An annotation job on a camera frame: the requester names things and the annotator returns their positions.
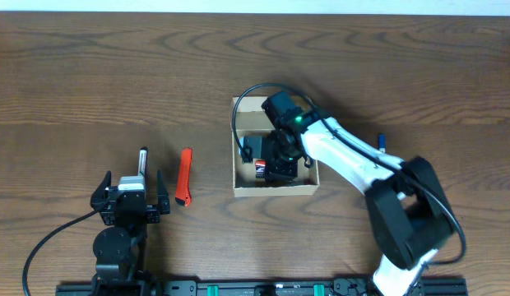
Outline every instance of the green connector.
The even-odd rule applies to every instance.
[[[207,296],[219,296],[219,286],[207,286]]]
[[[324,284],[315,284],[313,286],[313,296],[324,296]]]

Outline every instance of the red tool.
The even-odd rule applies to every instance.
[[[189,192],[189,172],[191,171],[192,149],[182,150],[182,160],[180,161],[180,170],[178,172],[178,183],[176,185],[176,202],[181,206],[191,204],[191,192]]]

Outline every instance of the wood grain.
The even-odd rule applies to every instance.
[[[90,209],[106,170],[135,172],[141,146],[171,192],[194,149],[194,203],[151,226],[156,274],[372,273],[363,198],[328,167],[313,197],[233,198],[230,98],[263,81],[303,88],[369,143],[385,132],[390,153],[428,158],[469,242],[462,263],[429,274],[510,294],[510,18],[0,13],[0,295],[21,294],[32,247]],[[46,244],[33,294],[88,280],[103,227],[91,218]]]

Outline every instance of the open cardboard box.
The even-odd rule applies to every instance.
[[[239,138],[247,135],[267,135],[274,130],[273,125],[261,108],[267,97],[244,97],[237,109],[237,134]],[[232,108],[238,98],[233,98]],[[299,160],[297,178],[291,183],[266,183],[255,178],[255,164],[243,164],[239,146],[231,134],[233,147],[233,194],[235,197],[271,197],[313,195],[319,188],[318,162],[314,160],[308,169]]]

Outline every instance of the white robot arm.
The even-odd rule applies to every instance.
[[[303,111],[286,92],[269,96],[262,109],[275,131],[268,136],[246,136],[242,144],[236,135],[233,117],[234,137],[243,161],[265,160],[263,177],[273,182],[297,177],[300,158],[318,160],[363,193],[374,238],[384,254],[373,275],[379,292],[384,296],[410,292],[425,266],[455,231],[462,240],[462,253],[447,263],[459,261],[466,250],[465,236],[428,161],[420,157],[404,161],[382,153],[348,133],[334,118],[315,107],[306,95],[288,86],[251,87],[239,97],[234,115],[247,93],[265,86],[294,92],[311,109]],[[412,206],[405,208],[400,203],[414,195],[417,200]]]
[[[343,129],[334,118],[325,120],[333,131],[339,133],[347,141],[351,141],[354,146],[374,158],[380,159],[383,163],[401,169],[401,163],[404,162],[401,158],[374,149]],[[393,175],[392,171],[376,165],[337,140],[320,120],[309,125],[308,130],[302,134],[301,138],[304,150],[310,157],[334,169],[362,193],[365,193],[374,181],[384,180]],[[397,197],[401,200],[405,198],[405,194],[399,193]],[[409,270],[398,268],[383,255],[381,264],[373,275],[373,282],[385,296],[403,295],[420,273],[423,264],[429,262],[437,252],[437,249],[428,251],[420,258],[418,264]]]

